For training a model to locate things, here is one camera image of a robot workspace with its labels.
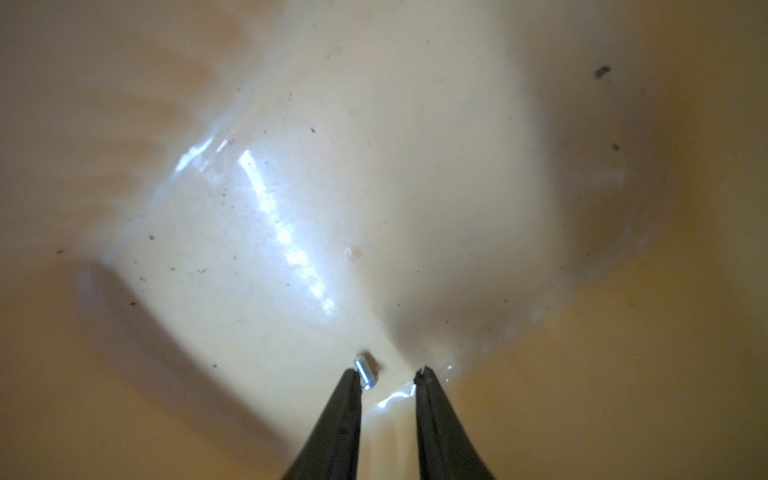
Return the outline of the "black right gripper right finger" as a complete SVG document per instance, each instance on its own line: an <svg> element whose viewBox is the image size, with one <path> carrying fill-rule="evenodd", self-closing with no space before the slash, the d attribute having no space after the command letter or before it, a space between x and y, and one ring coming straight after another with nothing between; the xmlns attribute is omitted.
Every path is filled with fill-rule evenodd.
<svg viewBox="0 0 768 480"><path fill-rule="evenodd" d="M494 479L428 366L415 375L416 430L421 479Z"/></svg>

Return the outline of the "silver screw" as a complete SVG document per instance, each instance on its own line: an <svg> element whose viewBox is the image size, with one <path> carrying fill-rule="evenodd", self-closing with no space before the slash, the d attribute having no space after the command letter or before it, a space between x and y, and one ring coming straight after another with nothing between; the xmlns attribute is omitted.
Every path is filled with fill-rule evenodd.
<svg viewBox="0 0 768 480"><path fill-rule="evenodd" d="M358 354L354 359L354 366L360 378L361 388L365 391L372 389L378 381L378 373L369 361L368 355Z"/></svg>

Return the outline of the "yellow plastic storage box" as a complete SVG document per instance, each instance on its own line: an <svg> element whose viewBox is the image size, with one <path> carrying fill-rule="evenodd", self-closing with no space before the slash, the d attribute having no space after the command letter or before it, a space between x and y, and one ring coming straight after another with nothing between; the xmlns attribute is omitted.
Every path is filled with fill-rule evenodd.
<svg viewBox="0 0 768 480"><path fill-rule="evenodd" d="M1 475L277 479L364 355L499 479L767 475L763 1L5 1Z"/></svg>

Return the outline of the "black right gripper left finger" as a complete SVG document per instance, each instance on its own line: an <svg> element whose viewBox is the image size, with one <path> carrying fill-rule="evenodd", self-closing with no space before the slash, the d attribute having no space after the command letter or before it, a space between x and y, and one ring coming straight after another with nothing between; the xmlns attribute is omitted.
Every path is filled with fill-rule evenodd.
<svg viewBox="0 0 768 480"><path fill-rule="evenodd" d="M362 418L360 375L346 369L283 479L355 480Z"/></svg>

